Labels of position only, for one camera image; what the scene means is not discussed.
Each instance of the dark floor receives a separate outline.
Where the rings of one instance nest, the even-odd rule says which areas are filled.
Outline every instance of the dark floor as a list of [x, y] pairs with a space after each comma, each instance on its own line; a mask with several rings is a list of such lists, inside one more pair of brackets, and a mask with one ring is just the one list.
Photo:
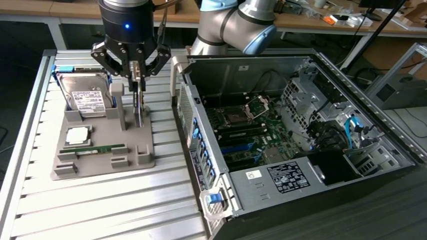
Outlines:
[[[70, 49], [90, 49], [103, 41], [103, 26], [63, 24], [66, 42]], [[271, 48], [315, 48], [326, 53], [338, 63], [353, 46], [350, 35], [289, 33], [285, 40], [281, 34], [271, 43]], [[0, 126], [8, 129], [8, 135], [0, 145], [0, 151], [12, 146], [19, 134], [28, 98], [44, 49], [55, 49], [50, 29], [43, 23], [0, 22]], [[175, 49], [192, 45], [198, 30], [191, 28], [167, 28], [166, 43]], [[369, 65], [362, 59], [358, 67]], [[0, 180], [8, 167], [12, 149], [0, 153]]]

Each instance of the slotted aluminum surface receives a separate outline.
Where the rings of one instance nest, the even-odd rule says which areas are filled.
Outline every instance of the slotted aluminum surface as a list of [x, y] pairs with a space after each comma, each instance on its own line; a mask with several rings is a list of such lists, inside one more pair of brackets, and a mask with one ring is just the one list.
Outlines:
[[[98, 66], [88, 50], [60, 51], [58, 66]], [[186, 54], [174, 50], [172, 55]], [[196, 205], [170, 95], [171, 65], [147, 82], [156, 166], [52, 181], [66, 100], [50, 80], [11, 239], [207, 239]]]

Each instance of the green circuit board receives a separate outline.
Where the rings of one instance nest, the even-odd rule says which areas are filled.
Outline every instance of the green circuit board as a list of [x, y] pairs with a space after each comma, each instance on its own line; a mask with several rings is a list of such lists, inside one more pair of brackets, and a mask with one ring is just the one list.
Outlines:
[[[207, 108], [206, 112], [231, 172], [291, 160], [302, 151], [271, 103], [267, 105], [254, 100], [248, 106]], [[234, 144], [223, 147], [227, 142], [243, 142], [235, 145], [247, 143], [251, 147], [244, 150], [234, 148]]]

